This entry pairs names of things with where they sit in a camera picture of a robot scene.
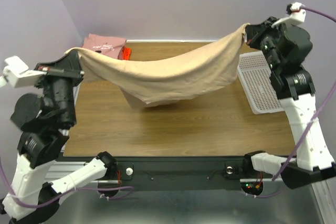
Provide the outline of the beige t shirt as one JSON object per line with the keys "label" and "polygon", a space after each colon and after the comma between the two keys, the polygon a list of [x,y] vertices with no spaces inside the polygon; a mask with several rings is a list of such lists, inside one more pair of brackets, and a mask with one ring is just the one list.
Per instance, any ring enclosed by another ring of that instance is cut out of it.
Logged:
{"label": "beige t shirt", "polygon": [[190,100],[222,89],[237,79],[239,51],[247,24],[195,50],[156,61],[117,60],[84,48],[76,52],[84,82],[109,81],[118,86],[132,108]]}

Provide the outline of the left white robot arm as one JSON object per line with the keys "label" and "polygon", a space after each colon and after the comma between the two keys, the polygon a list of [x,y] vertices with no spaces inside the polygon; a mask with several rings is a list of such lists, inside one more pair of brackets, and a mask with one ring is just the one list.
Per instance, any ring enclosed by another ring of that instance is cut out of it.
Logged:
{"label": "left white robot arm", "polygon": [[1,85],[13,88],[33,86],[42,94],[27,93],[16,102],[11,121],[21,130],[17,165],[9,192],[1,200],[1,213],[11,223],[42,223],[58,210],[61,198],[96,179],[113,178],[116,160],[108,152],[99,153],[77,171],[54,182],[45,180],[69,137],[65,130],[77,122],[74,87],[84,78],[75,50],[54,62],[38,63],[29,69],[20,57],[4,61]]}

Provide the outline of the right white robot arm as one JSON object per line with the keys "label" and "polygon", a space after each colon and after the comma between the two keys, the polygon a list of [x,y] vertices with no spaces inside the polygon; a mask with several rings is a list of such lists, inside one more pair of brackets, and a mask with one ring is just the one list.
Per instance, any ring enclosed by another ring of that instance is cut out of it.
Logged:
{"label": "right white robot arm", "polygon": [[287,158],[265,151],[245,154],[241,170],[253,177],[259,172],[280,177],[296,189],[335,177],[335,160],[324,140],[316,108],[316,89],[302,63],[312,50],[303,28],[270,17],[245,28],[247,45],[260,50],[270,69],[270,82],[284,109],[295,147]]}

